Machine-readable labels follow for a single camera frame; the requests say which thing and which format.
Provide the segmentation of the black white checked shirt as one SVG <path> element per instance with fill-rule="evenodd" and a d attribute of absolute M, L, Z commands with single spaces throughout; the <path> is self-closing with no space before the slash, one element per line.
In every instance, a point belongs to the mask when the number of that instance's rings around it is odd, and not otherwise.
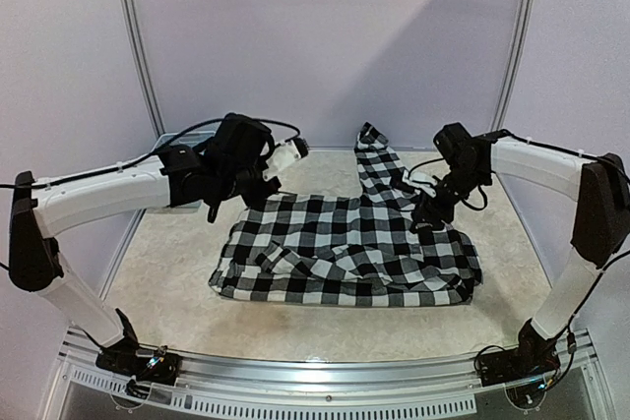
<path fill-rule="evenodd" d="M 209 286 L 244 301 L 346 307 L 469 303 L 482 283 L 477 250 L 452 225 L 415 225 L 422 197 L 385 135 L 366 123 L 354 145 L 357 197 L 274 195 L 244 210 Z"/>

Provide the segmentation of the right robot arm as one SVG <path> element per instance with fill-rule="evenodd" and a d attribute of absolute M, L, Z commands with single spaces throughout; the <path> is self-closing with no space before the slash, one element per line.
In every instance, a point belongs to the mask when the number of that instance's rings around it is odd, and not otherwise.
<path fill-rule="evenodd" d="M 503 129 L 473 136 L 463 124 L 444 126 L 433 143 L 449 171 L 416 205 L 417 224 L 439 228 L 454 219 L 455 207 L 472 191 L 489 186 L 495 174 L 555 191 L 575 205 L 570 253 L 563 272 L 535 315 L 522 326 L 509 368 L 519 377 L 543 365 L 557 338 L 619 260 L 629 236 L 629 178 L 622 159 L 562 149 L 518 137 Z"/>

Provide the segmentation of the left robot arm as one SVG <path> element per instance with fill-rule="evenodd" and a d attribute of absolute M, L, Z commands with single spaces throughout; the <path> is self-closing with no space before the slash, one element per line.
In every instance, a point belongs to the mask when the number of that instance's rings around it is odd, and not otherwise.
<path fill-rule="evenodd" d="M 223 202 L 251 204 L 274 194 L 282 161 L 296 156 L 267 122 L 229 113 L 215 134 L 189 147 L 168 141 L 132 161 L 61 178 L 25 171 L 12 185 L 7 271 L 18 288 L 46 299 L 81 328 L 126 375 L 146 367 L 127 319 L 107 307 L 71 269 L 57 237 L 119 213 L 202 202 L 215 222 Z"/>

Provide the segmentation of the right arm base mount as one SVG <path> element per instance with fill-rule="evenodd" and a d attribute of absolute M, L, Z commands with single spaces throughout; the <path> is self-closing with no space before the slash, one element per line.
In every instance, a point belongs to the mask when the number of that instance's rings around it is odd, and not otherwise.
<path fill-rule="evenodd" d="M 499 347 L 498 351 L 489 353 L 492 345 L 486 346 L 475 355 L 473 368 L 484 387 L 543 377 L 551 372 L 551 378 L 543 379 L 537 387 L 542 391 L 551 390 L 572 368 L 577 351 L 575 334 L 569 332 L 566 347 L 570 358 L 562 367 L 556 350 L 557 340 L 558 336 L 545 339 L 534 332 L 520 336 L 515 348 Z"/>

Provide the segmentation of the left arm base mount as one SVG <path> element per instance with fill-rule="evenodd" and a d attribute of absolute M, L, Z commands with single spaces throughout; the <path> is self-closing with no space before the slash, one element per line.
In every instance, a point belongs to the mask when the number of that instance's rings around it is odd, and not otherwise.
<path fill-rule="evenodd" d="M 145 400 L 151 385 L 174 386 L 178 379 L 183 358 L 171 352 L 166 345 L 143 348 L 131 322 L 116 309 L 123 328 L 123 337 L 109 347 L 100 347 L 95 365 L 101 370 L 126 376 L 125 394 Z"/>

